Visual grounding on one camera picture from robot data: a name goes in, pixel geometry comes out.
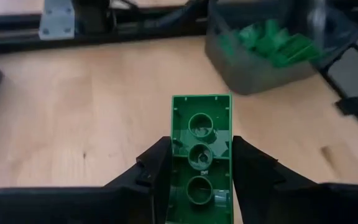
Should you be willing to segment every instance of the plastic storage bin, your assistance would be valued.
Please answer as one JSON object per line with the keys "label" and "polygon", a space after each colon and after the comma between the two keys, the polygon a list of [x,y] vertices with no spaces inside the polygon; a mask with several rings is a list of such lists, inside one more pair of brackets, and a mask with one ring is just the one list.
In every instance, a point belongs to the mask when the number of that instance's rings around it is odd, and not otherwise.
{"label": "plastic storage bin", "polygon": [[167,223],[233,223],[231,95],[174,96]]}
{"label": "plastic storage bin", "polygon": [[[232,91],[248,95],[301,80],[316,73],[309,62],[302,62],[285,68],[273,67],[270,61],[248,52],[234,35],[235,30],[256,22],[275,19],[282,27],[288,28],[291,34],[301,33],[314,40],[323,53],[325,53],[324,49],[337,49],[339,46],[335,46],[335,43],[341,43],[341,47],[346,43],[351,43],[352,38],[349,35],[343,36],[341,30],[335,30],[336,32],[331,33],[331,35],[326,35],[324,30],[322,32],[323,40],[317,41],[321,38],[316,37],[316,32],[310,31],[311,27],[307,21],[302,20],[302,18],[307,19],[309,13],[307,10],[309,9],[300,7],[303,11],[294,10],[294,5],[289,6],[290,4],[297,4],[294,2],[291,0],[220,0],[209,2],[205,51],[215,69]],[[322,27],[325,29],[326,22],[324,18],[322,20],[324,21]],[[350,34],[355,32],[356,35],[351,34],[351,36],[353,36],[353,39],[354,37],[357,38],[357,28],[351,27],[354,29],[349,30],[347,25],[341,27],[345,28],[342,30],[348,28],[346,31],[350,31]],[[320,60],[321,66],[326,65],[329,61],[327,58],[325,59],[323,62]]]}

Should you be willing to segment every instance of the metal bracket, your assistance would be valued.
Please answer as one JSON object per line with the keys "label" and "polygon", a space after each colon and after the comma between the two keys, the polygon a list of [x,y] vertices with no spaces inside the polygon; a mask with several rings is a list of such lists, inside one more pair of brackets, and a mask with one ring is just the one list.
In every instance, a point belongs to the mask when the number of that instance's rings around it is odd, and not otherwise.
{"label": "metal bracket", "polygon": [[41,40],[73,39],[75,10],[71,0],[45,0],[39,37]]}

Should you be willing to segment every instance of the wooden table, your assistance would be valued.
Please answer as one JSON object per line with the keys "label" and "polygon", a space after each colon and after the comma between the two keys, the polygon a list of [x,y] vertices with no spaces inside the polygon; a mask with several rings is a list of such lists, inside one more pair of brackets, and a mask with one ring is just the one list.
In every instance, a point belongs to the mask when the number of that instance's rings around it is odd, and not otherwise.
{"label": "wooden table", "polygon": [[[0,13],[41,7],[0,0]],[[229,92],[203,46],[187,37],[0,55],[0,187],[117,177],[170,134],[172,95]],[[358,121],[338,99],[319,75],[234,95],[233,133],[314,181],[358,183]]]}

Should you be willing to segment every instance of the green lego pieces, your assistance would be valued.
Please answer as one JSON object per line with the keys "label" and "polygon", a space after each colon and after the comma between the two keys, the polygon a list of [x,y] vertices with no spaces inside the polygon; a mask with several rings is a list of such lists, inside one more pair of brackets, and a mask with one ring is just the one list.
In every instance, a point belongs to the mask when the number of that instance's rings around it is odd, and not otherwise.
{"label": "green lego pieces", "polygon": [[231,95],[172,98],[168,223],[233,223]]}

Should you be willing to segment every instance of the gray container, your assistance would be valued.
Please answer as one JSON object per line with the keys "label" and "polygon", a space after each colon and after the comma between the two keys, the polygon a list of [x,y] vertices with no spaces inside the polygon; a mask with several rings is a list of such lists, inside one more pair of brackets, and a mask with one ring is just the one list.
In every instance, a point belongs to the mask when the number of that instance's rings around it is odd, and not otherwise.
{"label": "gray container", "polygon": [[311,26],[307,18],[314,6],[294,11],[294,7],[298,6],[292,5],[291,7],[290,4],[294,4],[294,1],[220,0],[209,2],[206,55],[232,91],[242,95],[258,93],[316,73],[311,69],[309,62],[287,68],[275,68],[270,61],[246,51],[233,33],[236,29],[239,30],[256,22],[275,19],[291,34],[301,33],[314,40],[322,50],[325,49],[322,41],[325,39],[321,37],[325,30],[325,17]]}

